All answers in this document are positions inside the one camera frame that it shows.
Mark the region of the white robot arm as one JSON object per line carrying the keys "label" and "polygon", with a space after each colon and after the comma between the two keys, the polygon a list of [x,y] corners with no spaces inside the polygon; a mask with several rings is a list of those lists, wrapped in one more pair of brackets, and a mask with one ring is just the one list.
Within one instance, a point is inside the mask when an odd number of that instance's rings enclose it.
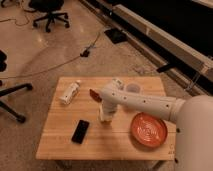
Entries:
{"label": "white robot arm", "polygon": [[176,125],[174,170],[213,171],[213,96],[176,97],[143,95],[124,90],[112,79],[100,90],[100,118],[111,121],[123,105]]}

